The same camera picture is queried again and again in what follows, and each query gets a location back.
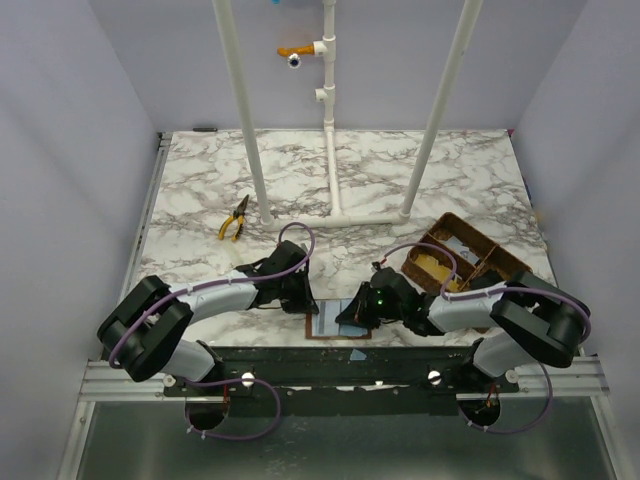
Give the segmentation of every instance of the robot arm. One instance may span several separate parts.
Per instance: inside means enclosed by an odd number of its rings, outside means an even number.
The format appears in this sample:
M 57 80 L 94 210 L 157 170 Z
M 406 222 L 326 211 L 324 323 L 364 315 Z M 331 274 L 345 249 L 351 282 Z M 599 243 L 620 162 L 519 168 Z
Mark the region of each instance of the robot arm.
M 587 307 L 529 272 L 506 283 L 444 298 L 418 293 L 392 268 L 374 267 L 377 271 L 371 281 L 361 284 L 336 321 L 367 328 L 377 328 L 383 320 L 402 321 L 421 336 L 501 327 L 504 332 L 474 344 L 463 367 L 464 375 L 480 381 L 527 363 L 566 368 L 581 342 L 581 313 L 558 298 L 568 299 L 588 315 Z
M 112 351 L 146 310 L 168 295 L 186 290 L 166 302 L 154 321 L 147 320 L 136 329 L 117 352 L 118 362 L 136 382 L 159 372 L 191 381 L 219 379 L 221 372 L 216 367 L 221 366 L 220 359 L 206 344 L 182 340 L 186 328 L 220 313 L 248 310 L 274 300 L 280 300 L 287 313 L 317 313 L 308 266 L 277 279 L 259 283 L 249 280 L 284 272 L 305 256 L 301 247 L 285 240 L 268 258 L 237 267 L 224 277 L 206 282 L 214 285 L 197 291 L 189 285 L 171 287 L 155 275 L 146 277 L 103 322 L 98 339 Z

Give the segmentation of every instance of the metal frame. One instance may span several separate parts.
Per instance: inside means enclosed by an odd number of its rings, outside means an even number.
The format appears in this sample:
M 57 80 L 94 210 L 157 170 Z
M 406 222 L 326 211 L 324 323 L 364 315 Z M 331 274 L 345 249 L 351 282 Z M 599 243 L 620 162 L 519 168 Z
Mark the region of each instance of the metal frame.
M 134 237 L 133 247 L 131 249 L 131 255 L 129 256 L 129 263 L 118 302 L 120 302 L 131 289 L 131 284 L 140 266 L 142 248 L 147 240 L 148 226 L 151 221 L 156 198 L 158 197 L 160 180 L 162 179 L 164 166 L 167 161 L 167 156 L 169 155 L 172 136 L 173 134 L 171 133 L 162 133 L 160 136 L 160 144 L 151 174 L 151 181 L 149 182 L 149 188 L 145 196 L 140 222 L 138 222 L 138 228 L 136 230 L 136 236 Z M 83 385 L 86 381 L 87 372 L 88 369 L 85 371 L 85 379 L 82 381 Z M 89 436 L 94 411 L 95 401 L 83 398 L 82 394 L 80 394 L 78 397 L 78 405 L 76 406 L 76 411 L 73 416 L 69 438 L 67 439 L 67 445 L 64 450 L 60 469 L 58 470 L 58 480 L 75 480 L 78 478 L 82 455 Z
M 616 478 L 634 480 L 636 472 L 631 462 L 627 445 L 624 443 L 618 422 L 613 414 L 611 399 L 608 396 L 591 397 L 593 411 L 609 454 L 609 461 Z
M 516 368 L 520 391 L 501 393 L 500 398 L 544 398 L 547 382 L 536 365 Z M 604 397 L 609 387 L 598 357 L 576 358 L 566 369 L 549 368 L 554 397 Z M 157 374 L 142 383 L 131 381 L 126 372 L 113 370 L 107 362 L 89 362 L 80 389 L 81 402 L 190 402 L 220 403 L 222 397 L 165 397 L 162 392 L 163 374 Z M 388 388 L 401 385 L 388 385 Z M 305 385 L 296 388 L 307 388 Z M 459 400 L 485 398 L 486 394 L 459 394 Z

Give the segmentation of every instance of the screw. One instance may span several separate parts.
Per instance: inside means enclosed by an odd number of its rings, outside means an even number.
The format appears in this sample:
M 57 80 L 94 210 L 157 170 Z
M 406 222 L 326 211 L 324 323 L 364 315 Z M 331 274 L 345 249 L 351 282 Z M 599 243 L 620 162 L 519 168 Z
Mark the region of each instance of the screw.
M 504 374 L 504 377 L 509 383 L 518 383 L 518 379 L 520 378 L 518 376 L 518 372 L 516 372 L 515 370 L 507 370 Z
M 440 372 L 437 370 L 431 370 L 427 375 L 427 379 L 429 380 L 429 383 L 435 387 L 436 385 L 440 385 L 440 382 L 442 382 L 442 375 L 440 375 Z
M 165 375 L 162 379 L 162 384 L 165 387 L 173 387 L 176 384 L 176 379 L 172 375 Z
M 253 382 L 251 380 L 253 380 L 256 377 L 251 372 L 245 372 L 242 374 L 242 377 L 240 378 L 242 378 L 243 380 L 246 380 L 245 382 L 242 382 L 242 386 L 245 388 L 249 388 L 251 387 L 251 385 L 253 385 Z
M 292 53 L 287 57 L 287 63 L 291 68 L 298 68 L 300 66 L 300 55 Z

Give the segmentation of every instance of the black bracket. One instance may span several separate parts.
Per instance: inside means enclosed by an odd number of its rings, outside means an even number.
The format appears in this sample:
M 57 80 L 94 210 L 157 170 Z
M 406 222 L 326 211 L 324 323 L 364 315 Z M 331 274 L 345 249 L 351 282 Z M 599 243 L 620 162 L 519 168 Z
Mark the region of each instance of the black bracket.
M 278 244 L 269 257 L 248 265 L 240 265 L 236 270 L 248 277 L 273 275 L 300 263 L 305 256 L 306 252 L 301 247 L 285 240 Z M 309 262 L 297 272 L 275 280 L 256 283 L 255 287 L 258 294 L 251 308 L 280 300 L 282 309 L 286 313 L 317 314 L 320 311 L 309 284 Z
M 110 352 L 126 331 L 158 300 L 169 294 L 169 285 L 155 275 L 142 279 L 98 329 L 98 339 Z M 173 299 L 157 312 L 155 323 L 140 325 L 124 344 L 118 363 L 133 381 L 142 382 L 167 364 L 193 317 L 186 303 Z
M 492 383 L 501 392 L 518 391 L 504 377 L 486 383 L 463 378 L 461 368 L 469 348 L 371 347 L 357 351 L 356 358 L 364 356 L 364 360 L 353 360 L 350 347 L 216 348 L 224 360 L 224 378 L 241 378 L 250 372 L 269 382 L 281 399 L 283 415 L 456 415 L 458 393 L 487 393 Z M 165 388 L 164 394 L 222 397 L 224 389 L 178 382 Z M 271 393 L 260 385 L 229 385 L 227 394 L 230 416 L 273 414 Z
M 590 314 L 580 300 L 529 272 L 516 274 L 507 286 L 534 288 L 568 297 Z M 529 355 L 556 368 L 571 365 L 584 330 L 577 310 L 560 300 L 535 293 L 504 293 L 494 304 L 491 318 Z
M 443 333 L 429 321 L 429 307 L 435 297 L 418 293 L 400 273 L 374 262 L 370 282 L 362 282 L 353 301 L 336 322 L 365 328 L 378 328 L 384 320 L 402 321 L 416 335 L 440 336 Z

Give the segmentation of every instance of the orange valve handle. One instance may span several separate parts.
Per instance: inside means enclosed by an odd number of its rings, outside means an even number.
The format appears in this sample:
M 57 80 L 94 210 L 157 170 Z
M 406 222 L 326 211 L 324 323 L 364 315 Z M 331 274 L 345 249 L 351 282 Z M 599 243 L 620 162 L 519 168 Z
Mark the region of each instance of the orange valve handle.
M 278 55 L 280 55 L 281 57 L 286 58 L 289 55 L 293 55 L 294 53 L 297 53 L 298 55 L 315 55 L 313 43 L 311 45 L 305 45 L 304 47 L 278 48 Z

